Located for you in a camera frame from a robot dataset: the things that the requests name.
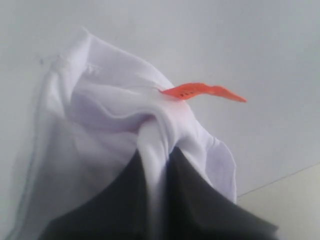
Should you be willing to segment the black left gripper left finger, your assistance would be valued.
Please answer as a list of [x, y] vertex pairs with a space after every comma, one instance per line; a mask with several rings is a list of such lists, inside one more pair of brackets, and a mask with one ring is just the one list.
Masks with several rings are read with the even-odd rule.
[[108, 187], [80, 207], [52, 220], [39, 239], [147, 239], [147, 187], [139, 152], [134, 153]]

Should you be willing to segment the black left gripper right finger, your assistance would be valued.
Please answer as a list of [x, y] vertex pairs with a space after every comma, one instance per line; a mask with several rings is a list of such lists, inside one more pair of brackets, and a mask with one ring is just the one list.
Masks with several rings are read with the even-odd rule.
[[180, 148], [169, 154], [164, 180], [165, 240], [275, 240], [277, 230], [211, 187]]

